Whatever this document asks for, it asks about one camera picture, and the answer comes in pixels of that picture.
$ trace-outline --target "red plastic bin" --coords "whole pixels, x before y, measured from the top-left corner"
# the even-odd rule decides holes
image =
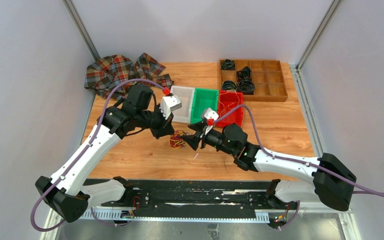
[[[235,91],[220,91],[218,95],[218,108],[217,113],[219,118],[227,114],[234,107],[244,103],[244,94],[242,92]],[[238,126],[242,125],[242,118],[244,117],[244,111],[241,108],[236,109],[225,119],[217,122],[215,125],[217,127],[223,128],[229,124],[237,124]]]

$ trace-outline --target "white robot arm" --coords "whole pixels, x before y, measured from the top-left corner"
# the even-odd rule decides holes
[[[155,102],[154,112],[148,111],[153,91],[145,85],[134,85],[121,108],[121,103],[106,109],[102,125],[95,125],[91,134],[73,154],[73,156],[50,178],[41,176],[36,181],[36,188],[41,195],[52,185],[55,187],[47,194],[44,201],[67,222],[77,220],[87,208],[110,201],[119,201],[127,189],[132,186],[121,177],[114,177],[107,182],[83,185],[86,178],[104,155],[122,138],[136,127],[150,129],[155,138],[172,135],[172,111],[182,106],[175,95],[162,97],[161,104]],[[85,151],[75,165],[66,173],[66,169]]]

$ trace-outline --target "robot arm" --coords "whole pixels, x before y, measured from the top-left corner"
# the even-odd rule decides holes
[[[77,220],[87,208],[123,198],[132,186],[121,177],[114,177],[107,182],[84,186],[86,178],[103,156],[114,147],[128,132],[136,127],[150,129],[155,138],[172,135],[172,111],[182,106],[177,96],[164,96],[161,104],[156,104],[154,112],[146,110],[153,96],[153,91],[145,85],[134,85],[129,89],[126,99],[106,109],[102,125],[93,127],[92,133],[73,154],[73,156],[50,178],[41,176],[36,181],[36,188],[42,195],[58,179],[60,181],[44,198],[54,211],[67,222]],[[89,140],[96,131],[93,144]],[[64,171],[85,151],[76,164],[63,176]]]
[[[181,138],[194,150],[197,150],[201,143],[202,149],[210,145],[217,151],[231,155],[234,158],[233,162],[245,171],[280,173],[299,179],[299,181],[273,180],[266,198],[274,198],[284,203],[322,202],[338,211],[349,209],[354,187],[314,167],[322,166],[355,183],[356,176],[334,155],[324,153],[320,158],[299,157],[267,148],[262,149],[260,145],[248,142],[248,135],[235,123],[225,126],[221,132],[214,130],[213,124],[218,117],[211,108],[206,109],[201,116],[202,121],[188,126],[195,131],[195,134]]]

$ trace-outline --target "wooden organizer tray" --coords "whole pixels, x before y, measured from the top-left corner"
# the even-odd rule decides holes
[[[285,78],[281,62],[278,60],[247,60],[231,59],[234,61],[235,70],[222,70],[221,59],[218,62],[218,87],[230,80],[238,83],[237,71],[248,66],[251,69],[251,79],[255,85],[253,95],[243,95],[244,101],[251,102],[285,102],[288,92],[285,87]]]

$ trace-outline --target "red connector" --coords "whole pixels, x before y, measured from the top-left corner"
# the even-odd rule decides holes
[[[171,91],[170,91],[170,89],[169,89],[168,87],[165,87],[164,90],[162,90],[162,92],[163,92],[164,95],[166,95],[166,96],[168,96],[168,95],[171,93]]]
[[[212,118],[208,119],[208,120],[206,121],[206,124],[207,124],[208,126],[213,126],[213,125],[214,125],[214,119],[212,119]]]

